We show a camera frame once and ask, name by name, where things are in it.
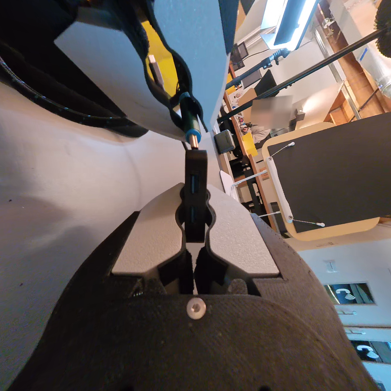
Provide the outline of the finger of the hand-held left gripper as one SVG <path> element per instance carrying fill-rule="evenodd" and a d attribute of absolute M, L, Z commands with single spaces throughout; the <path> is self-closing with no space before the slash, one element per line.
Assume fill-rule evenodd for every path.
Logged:
<path fill-rule="evenodd" d="M 76 20 L 55 45 L 117 106 L 129 125 L 179 141 L 184 131 L 161 102 L 158 88 L 145 73 L 146 63 L 121 28 L 118 18 L 102 7 L 79 7 Z"/>
<path fill-rule="evenodd" d="M 157 0 L 153 12 L 165 42 L 187 66 L 190 95 L 210 131 L 217 120 L 227 82 L 232 47 L 232 2 Z"/>

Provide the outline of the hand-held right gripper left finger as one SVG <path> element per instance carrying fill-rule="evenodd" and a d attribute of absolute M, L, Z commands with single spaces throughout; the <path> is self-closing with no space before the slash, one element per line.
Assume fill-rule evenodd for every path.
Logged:
<path fill-rule="evenodd" d="M 157 276 L 159 266 L 184 252 L 178 217 L 183 187 L 184 183 L 176 184 L 141 209 L 111 270 L 114 275 Z"/>

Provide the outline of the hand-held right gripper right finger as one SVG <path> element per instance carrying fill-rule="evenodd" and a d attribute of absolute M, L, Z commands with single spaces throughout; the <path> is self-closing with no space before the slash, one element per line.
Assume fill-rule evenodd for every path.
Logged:
<path fill-rule="evenodd" d="M 208 243 L 212 254 L 253 278 L 276 277 L 274 262 L 250 212 L 231 196 L 208 185 L 212 225 Z"/>

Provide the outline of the yellow plastic bin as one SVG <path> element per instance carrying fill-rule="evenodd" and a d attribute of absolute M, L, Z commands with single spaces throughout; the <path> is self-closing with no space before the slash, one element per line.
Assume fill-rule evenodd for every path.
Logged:
<path fill-rule="evenodd" d="M 176 93 L 178 77 L 172 54 L 164 47 L 159 35 L 148 20 L 142 22 L 142 26 L 149 40 L 148 55 L 154 56 L 162 74 L 164 89 L 169 97 L 173 97 Z"/>

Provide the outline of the black square adapter hub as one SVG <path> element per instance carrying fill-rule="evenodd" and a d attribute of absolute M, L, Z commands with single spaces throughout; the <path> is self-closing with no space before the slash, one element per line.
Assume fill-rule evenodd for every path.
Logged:
<path fill-rule="evenodd" d="M 208 156 L 206 150 L 192 149 L 186 151 L 183 207 L 185 236 L 189 243 L 204 242 L 207 174 Z"/>

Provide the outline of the grey laptop screen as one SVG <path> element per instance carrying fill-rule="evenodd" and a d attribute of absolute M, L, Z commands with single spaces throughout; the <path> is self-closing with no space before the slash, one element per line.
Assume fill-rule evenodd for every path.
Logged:
<path fill-rule="evenodd" d="M 254 83 L 259 82 L 261 79 L 262 79 L 261 71 L 258 69 L 242 79 L 241 81 L 242 88 L 246 89 L 251 85 L 253 85 Z"/>

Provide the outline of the large cardboard box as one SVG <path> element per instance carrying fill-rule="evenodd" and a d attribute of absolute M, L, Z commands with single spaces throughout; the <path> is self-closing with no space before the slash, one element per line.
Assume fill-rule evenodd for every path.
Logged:
<path fill-rule="evenodd" d="M 242 95 L 242 97 L 238 101 L 238 105 L 242 106 L 248 101 L 251 101 L 257 97 L 257 94 L 255 92 L 254 88 L 249 88 L 246 93 Z"/>

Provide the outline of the long wooden desk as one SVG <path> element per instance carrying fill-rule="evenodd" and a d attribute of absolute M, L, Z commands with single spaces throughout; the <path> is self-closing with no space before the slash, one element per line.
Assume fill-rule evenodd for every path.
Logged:
<path fill-rule="evenodd" d="M 230 99 L 229 99 L 226 91 L 224 92 L 223 98 L 224 98 L 224 101 L 226 103 L 227 110 L 231 111 L 232 110 L 232 105 L 231 105 Z M 229 119 L 232 120 L 233 127 L 234 127 L 234 130 L 235 130 L 235 134 L 237 136 L 237 139 L 238 139 L 238 142 L 239 142 L 242 154 L 248 158 L 249 166 L 251 167 L 253 175 L 259 174 L 260 171 L 257 169 L 254 157 L 251 154 L 250 155 L 247 154 L 247 151 L 246 151 L 245 146 L 243 144 L 240 126 L 238 125 L 237 120 L 235 119 L 234 116 L 230 117 Z M 255 181 L 256 181 L 258 192 L 259 192 L 259 195 L 260 195 L 260 200 L 261 200 L 261 202 L 262 202 L 262 204 L 263 204 L 263 206 L 265 208 L 266 213 L 267 214 L 268 213 L 269 214 L 272 213 L 272 209 L 270 208 L 270 206 L 266 202 L 265 193 L 264 193 L 264 190 L 263 190 L 262 185 L 261 185 L 261 179 L 262 179 L 261 176 L 258 175 L 256 177 L 254 177 L 253 179 L 255 179 Z M 270 224 L 270 227 L 272 228 L 272 230 L 274 230 L 275 232 L 279 233 L 278 227 L 276 226 L 276 222 L 275 222 L 274 216 L 270 214 L 270 215 L 268 215 L 266 217 L 268 218 L 268 221 L 269 221 L 269 224 Z"/>

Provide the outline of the LED light panel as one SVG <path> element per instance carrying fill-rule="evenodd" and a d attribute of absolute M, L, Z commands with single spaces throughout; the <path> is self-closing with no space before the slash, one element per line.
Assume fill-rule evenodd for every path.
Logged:
<path fill-rule="evenodd" d="M 318 0 L 268 0 L 261 23 L 261 29 L 275 28 L 273 33 L 261 34 L 268 49 L 298 49 L 318 3 Z"/>

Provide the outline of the grey table clamp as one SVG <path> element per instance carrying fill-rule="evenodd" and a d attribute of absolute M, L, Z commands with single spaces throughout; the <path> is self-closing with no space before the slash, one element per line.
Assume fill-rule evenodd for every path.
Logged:
<path fill-rule="evenodd" d="M 232 134 L 229 130 L 223 130 L 214 135 L 214 142 L 218 151 L 218 154 L 225 154 L 232 152 L 235 148 L 235 142 Z"/>

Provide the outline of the small yellow box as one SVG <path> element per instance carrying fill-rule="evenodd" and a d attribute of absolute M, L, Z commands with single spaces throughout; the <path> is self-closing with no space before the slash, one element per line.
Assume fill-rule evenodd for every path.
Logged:
<path fill-rule="evenodd" d="M 253 141 L 253 137 L 251 133 L 244 134 L 242 136 L 242 142 L 244 149 L 246 151 L 247 156 L 252 155 L 252 156 L 257 156 L 258 152 L 255 147 L 255 143 Z"/>

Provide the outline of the black sign wave icon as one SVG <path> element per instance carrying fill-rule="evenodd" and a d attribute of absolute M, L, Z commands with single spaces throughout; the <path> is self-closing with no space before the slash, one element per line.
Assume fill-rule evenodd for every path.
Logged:
<path fill-rule="evenodd" d="M 334 305 L 375 305 L 367 283 L 345 283 L 324 285 Z"/>

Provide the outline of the black sign phone icon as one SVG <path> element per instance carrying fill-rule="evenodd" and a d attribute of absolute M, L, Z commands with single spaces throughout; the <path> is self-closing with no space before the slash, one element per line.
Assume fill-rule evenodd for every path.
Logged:
<path fill-rule="evenodd" d="M 391 364 L 391 343 L 389 341 L 351 340 L 361 361 Z"/>

